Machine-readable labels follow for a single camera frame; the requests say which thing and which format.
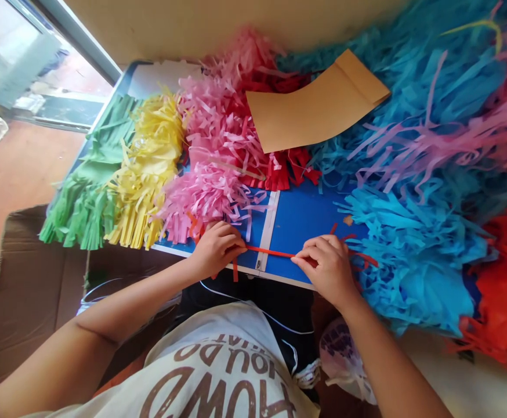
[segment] white bag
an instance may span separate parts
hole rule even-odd
[[[327,386],[336,384],[346,392],[377,405],[360,353],[344,319],[338,317],[327,326],[321,336],[319,351],[321,367],[329,376],[325,381]]]

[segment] blue paper fringe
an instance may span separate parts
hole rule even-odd
[[[325,185],[341,192],[356,181],[360,168],[371,167],[382,157],[359,153],[347,159],[374,133],[364,124],[422,123],[430,85],[445,51],[430,120],[466,124],[480,114],[505,79],[505,64],[495,58],[495,32],[481,26],[442,33],[489,19],[496,4],[497,0],[416,1],[392,23],[371,27],[353,40],[278,58],[281,70],[316,77],[349,48],[391,90],[391,98],[359,123],[311,147],[312,163],[323,172]],[[507,1],[494,20],[507,26]],[[415,139],[415,132],[402,135]],[[393,150],[388,161],[395,156]],[[463,266],[497,256],[488,252],[487,234],[479,225],[507,208],[507,174],[448,165],[435,170],[418,193],[414,190],[418,179],[399,182],[388,194],[376,189],[378,181],[379,175],[374,174],[345,202],[336,202],[339,212],[352,214],[354,222],[370,230],[368,239],[349,241],[353,250],[379,262],[379,268],[360,273],[364,297],[390,319],[398,334],[416,325],[461,337],[459,318],[475,311],[463,284]],[[423,205],[418,204],[421,193]]]

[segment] hand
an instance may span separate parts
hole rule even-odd
[[[363,302],[352,278],[348,246],[335,235],[322,235],[306,241],[303,250],[291,260],[341,313]]]
[[[246,251],[246,244],[235,227],[223,221],[212,222],[188,260],[203,280],[219,273]]]

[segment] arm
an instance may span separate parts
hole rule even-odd
[[[385,418],[452,418],[439,396],[356,290],[348,247],[334,235],[308,240],[292,262],[345,319]]]
[[[246,251],[219,222],[190,258],[135,283],[70,320],[0,384],[0,417],[58,410],[91,399],[119,344],[185,287],[217,274]]]

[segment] blue table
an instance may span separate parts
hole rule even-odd
[[[171,90],[176,91],[178,79],[188,75],[199,77],[200,66],[166,61],[162,64],[133,62],[118,80],[111,97],[91,127],[91,131],[97,127],[113,97],[128,94],[138,99],[147,99],[152,94],[160,93],[161,85],[167,85]],[[89,147],[90,142],[86,141],[70,172],[81,163],[80,158],[87,154]],[[343,222],[344,215],[337,212],[337,207],[333,202],[343,202],[344,193],[337,193],[336,189],[325,186],[321,188],[321,192],[318,186],[306,180],[300,187],[268,193],[265,201],[260,204],[267,204],[272,209],[264,213],[252,211],[252,232],[248,244],[282,253],[296,254],[302,249],[307,239],[329,233],[335,223],[338,224],[336,234],[339,237],[352,233],[358,239],[368,236],[365,225],[349,227]],[[246,227],[245,222],[238,226],[238,230],[244,236]],[[188,257],[194,250],[194,243],[189,240],[187,244],[172,244],[162,240],[153,245],[153,249]],[[248,251],[239,256],[238,270],[307,289],[313,288],[304,273],[286,257]],[[479,302],[480,294],[475,286],[475,278],[465,276],[464,279],[471,296]]]

